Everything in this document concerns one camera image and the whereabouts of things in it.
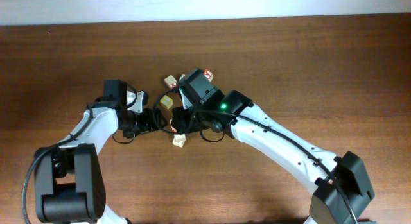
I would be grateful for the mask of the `blue letter D block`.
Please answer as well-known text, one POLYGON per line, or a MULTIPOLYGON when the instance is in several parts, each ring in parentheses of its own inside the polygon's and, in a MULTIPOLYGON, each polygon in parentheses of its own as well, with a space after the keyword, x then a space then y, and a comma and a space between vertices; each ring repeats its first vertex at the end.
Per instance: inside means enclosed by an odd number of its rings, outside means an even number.
POLYGON ((182 148, 185 142, 186 142, 186 136, 184 134, 175 134, 173 136, 172 143, 174 146, 178 146, 179 148, 182 148))

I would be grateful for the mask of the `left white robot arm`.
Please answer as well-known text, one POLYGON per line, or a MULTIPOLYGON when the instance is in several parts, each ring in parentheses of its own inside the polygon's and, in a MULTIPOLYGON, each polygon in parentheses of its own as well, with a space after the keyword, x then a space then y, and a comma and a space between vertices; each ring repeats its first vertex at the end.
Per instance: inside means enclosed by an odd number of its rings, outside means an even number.
POLYGON ((80 122, 50 147, 39 148, 28 171, 42 223, 129 223, 106 202, 98 155, 117 131, 131 143, 157 130, 148 94, 122 80, 107 80, 103 95, 87 104, 80 122))

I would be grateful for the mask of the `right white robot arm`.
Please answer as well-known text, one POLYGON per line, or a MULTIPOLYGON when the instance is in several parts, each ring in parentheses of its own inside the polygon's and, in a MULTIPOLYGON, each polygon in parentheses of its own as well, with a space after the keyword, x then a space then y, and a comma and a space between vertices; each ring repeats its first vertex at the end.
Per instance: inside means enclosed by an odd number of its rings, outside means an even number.
POLYGON ((312 195, 307 223, 358 223, 374 199, 364 161, 355 153, 340 157, 305 141, 244 94, 224 94, 200 69, 182 77, 174 90, 182 99, 182 106, 173 109, 174 129, 222 133, 266 155, 312 195))

